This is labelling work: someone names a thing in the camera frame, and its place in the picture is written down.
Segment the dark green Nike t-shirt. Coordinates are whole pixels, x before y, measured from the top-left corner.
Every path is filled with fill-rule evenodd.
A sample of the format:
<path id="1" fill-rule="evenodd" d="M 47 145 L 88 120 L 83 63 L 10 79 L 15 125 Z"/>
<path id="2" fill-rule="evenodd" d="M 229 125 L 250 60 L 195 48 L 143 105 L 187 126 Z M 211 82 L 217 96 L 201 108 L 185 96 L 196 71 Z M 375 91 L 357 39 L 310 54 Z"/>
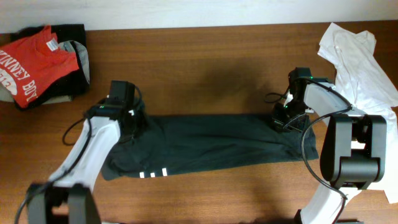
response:
<path id="1" fill-rule="evenodd" d="M 136 139 L 115 145 L 102 175 L 148 178 L 302 160 L 301 133 L 278 132 L 268 114 L 148 116 Z M 312 130 L 305 138 L 309 160 L 318 159 Z"/>

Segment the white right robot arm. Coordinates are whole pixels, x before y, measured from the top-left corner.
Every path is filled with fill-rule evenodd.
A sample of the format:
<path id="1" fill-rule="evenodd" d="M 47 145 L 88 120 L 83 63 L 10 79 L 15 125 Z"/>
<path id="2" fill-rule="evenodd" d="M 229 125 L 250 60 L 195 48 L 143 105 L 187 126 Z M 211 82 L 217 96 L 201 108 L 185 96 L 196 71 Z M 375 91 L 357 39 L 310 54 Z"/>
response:
<path id="1" fill-rule="evenodd" d="M 354 107 L 327 79 L 289 76 L 275 101 L 273 123 L 278 131 L 300 131 L 300 150 L 309 173 L 319 182 L 311 201 L 297 211 L 295 223 L 338 223 L 348 202 L 379 182 L 386 170 L 386 120 Z M 323 121 L 327 131 L 320 154 L 321 175 L 305 152 L 309 130 Z"/>

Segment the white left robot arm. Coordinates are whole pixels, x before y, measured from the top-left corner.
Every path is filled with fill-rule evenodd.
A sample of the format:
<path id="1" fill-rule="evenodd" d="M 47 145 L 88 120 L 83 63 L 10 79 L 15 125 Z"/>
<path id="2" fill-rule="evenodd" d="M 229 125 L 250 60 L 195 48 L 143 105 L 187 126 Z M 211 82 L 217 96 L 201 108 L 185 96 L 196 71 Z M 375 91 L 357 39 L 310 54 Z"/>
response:
<path id="1" fill-rule="evenodd" d="M 112 148 L 136 137 L 143 106 L 98 104 L 83 117 L 83 129 L 61 166 L 43 184 L 31 184 L 22 208 L 29 223 L 101 223 L 93 190 Z"/>

